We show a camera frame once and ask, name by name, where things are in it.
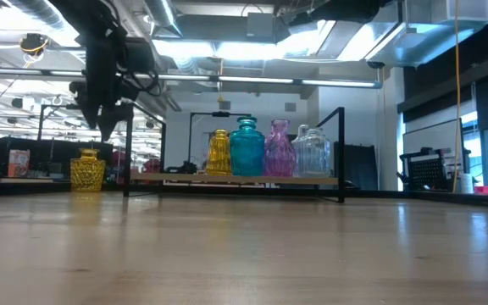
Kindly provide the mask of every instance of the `teal glass vase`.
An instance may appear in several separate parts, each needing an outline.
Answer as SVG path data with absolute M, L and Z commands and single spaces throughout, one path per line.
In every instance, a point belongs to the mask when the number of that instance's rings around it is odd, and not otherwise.
M 263 173 L 264 136 L 255 130 L 257 119 L 240 117 L 238 130 L 230 135 L 230 161 L 233 175 L 260 176 Z

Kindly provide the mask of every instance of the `pink glass vase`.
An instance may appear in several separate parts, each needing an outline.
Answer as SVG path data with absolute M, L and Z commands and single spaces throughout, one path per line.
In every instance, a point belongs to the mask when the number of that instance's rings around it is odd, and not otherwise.
M 291 177 L 295 168 L 295 150 L 287 138 L 289 120 L 275 119 L 264 141 L 264 175 Z

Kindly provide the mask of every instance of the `window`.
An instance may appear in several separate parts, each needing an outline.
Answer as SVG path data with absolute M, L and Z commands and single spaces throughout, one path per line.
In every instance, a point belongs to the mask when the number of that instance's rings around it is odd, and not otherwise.
M 477 112 L 472 112 L 461 117 L 463 122 L 463 145 L 470 151 L 470 174 L 477 181 L 477 186 L 483 186 L 483 162 L 481 160 L 481 138 L 478 130 Z

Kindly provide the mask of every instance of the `glass vase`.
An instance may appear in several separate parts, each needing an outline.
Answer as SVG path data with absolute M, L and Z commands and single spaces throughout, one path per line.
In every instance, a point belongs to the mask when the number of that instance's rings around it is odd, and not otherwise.
M 296 156 L 296 162 L 295 162 L 295 169 L 293 170 L 293 175 L 296 177 L 300 177 L 302 173 L 302 141 L 304 140 L 304 137 L 306 136 L 306 133 L 310 127 L 308 125 L 300 125 L 298 126 L 298 133 L 297 133 L 297 138 L 291 142 L 293 148 L 295 149 L 295 156 Z
M 240 117 L 237 131 L 230 135 L 230 161 L 233 175 L 263 174 L 264 136 L 255 130 L 257 119 Z
M 320 128 L 311 128 L 301 142 L 301 177 L 326 178 L 330 176 L 330 141 Z
M 264 174 L 291 177 L 295 168 L 295 150 L 287 138 L 289 120 L 276 119 L 264 144 Z
M 230 147 L 227 130 L 216 130 L 210 139 L 207 175 L 230 175 Z
M 71 159 L 71 191 L 101 191 L 105 161 L 97 160 L 98 152 L 81 148 L 80 158 Z

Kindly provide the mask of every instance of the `yellow glass vase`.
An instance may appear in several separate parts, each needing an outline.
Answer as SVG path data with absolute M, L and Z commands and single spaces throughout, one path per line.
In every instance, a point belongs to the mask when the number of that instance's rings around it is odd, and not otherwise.
M 210 139 L 207 175 L 230 175 L 230 148 L 227 130 L 216 130 Z
M 101 191 L 105 161 L 97 160 L 97 152 L 81 148 L 80 158 L 71 159 L 71 191 Z

